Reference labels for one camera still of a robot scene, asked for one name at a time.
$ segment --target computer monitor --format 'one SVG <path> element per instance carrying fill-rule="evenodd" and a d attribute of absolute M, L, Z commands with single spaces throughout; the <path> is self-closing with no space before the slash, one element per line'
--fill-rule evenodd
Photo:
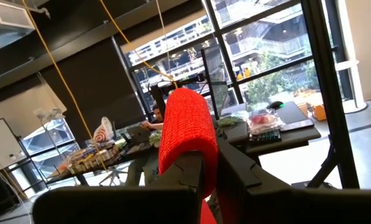
<path fill-rule="evenodd" d="M 218 45 L 201 50 L 206 79 L 208 81 L 211 101 L 216 119 L 220 119 L 221 111 L 228 97 L 227 72 L 222 61 Z"/>

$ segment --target plastic bag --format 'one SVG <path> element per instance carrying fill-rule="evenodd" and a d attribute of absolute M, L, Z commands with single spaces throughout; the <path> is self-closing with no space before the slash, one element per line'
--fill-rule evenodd
<path fill-rule="evenodd" d="M 284 125 L 275 110 L 253 111 L 249 118 L 249 127 L 251 134 L 261 134 L 273 129 L 278 129 Z"/>
<path fill-rule="evenodd" d="M 95 143 L 109 141 L 113 138 L 114 133 L 112 124 L 107 117 L 101 119 L 101 125 L 95 130 L 93 139 Z"/>
<path fill-rule="evenodd" d="M 222 128 L 241 122 L 247 122 L 248 118 L 249 114 L 247 111 L 236 111 L 234 113 L 228 114 L 227 116 L 224 116 L 223 118 L 220 118 L 220 120 L 218 120 L 218 126 Z"/>

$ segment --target red knitted cover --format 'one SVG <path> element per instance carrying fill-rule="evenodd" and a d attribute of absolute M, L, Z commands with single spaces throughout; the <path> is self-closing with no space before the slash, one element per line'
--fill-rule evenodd
<path fill-rule="evenodd" d="M 201 151 L 204 156 L 203 197 L 216 186 L 218 147 L 206 100 L 196 92 L 179 88 L 168 98 L 159 148 L 159 174 L 183 152 Z"/>

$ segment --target black metal frame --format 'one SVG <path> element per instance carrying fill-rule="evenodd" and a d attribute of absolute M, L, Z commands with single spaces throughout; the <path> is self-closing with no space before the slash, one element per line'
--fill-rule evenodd
<path fill-rule="evenodd" d="M 358 189 L 358 176 L 352 155 L 346 117 L 342 108 L 340 88 L 334 68 L 334 59 L 331 56 L 330 40 L 323 14 L 322 2 L 301 0 L 301 7 L 305 12 L 309 42 L 325 105 L 332 146 L 336 149 L 341 184 L 345 189 Z"/>
<path fill-rule="evenodd" d="M 338 62 L 344 62 L 347 60 L 347 57 L 346 50 L 344 47 L 344 40 L 341 33 L 337 1 L 325 0 L 325 3 L 333 44 L 338 46 L 338 48 L 334 51 L 334 54 Z M 344 94 L 344 98 L 353 100 L 354 97 L 352 96 L 352 87 L 349 75 L 350 74 L 348 69 L 339 72 L 341 88 Z"/>

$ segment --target green foliage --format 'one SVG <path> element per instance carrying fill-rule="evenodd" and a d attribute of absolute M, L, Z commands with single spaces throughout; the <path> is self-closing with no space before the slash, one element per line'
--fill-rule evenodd
<path fill-rule="evenodd" d="M 268 52 L 259 55 L 258 73 L 286 63 L 286 60 L 276 57 Z M 306 63 L 304 67 L 297 67 L 297 70 L 305 71 L 303 81 L 297 80 L 294 71 L 290 68 L 258 78 L 247 84 L 248 107 L 253 109 L 257 103 L 269 103 L 269 98 L 278 93 L 288 91 L 296 92 L 304 89 L 319 89 L 314 63 Z"/>

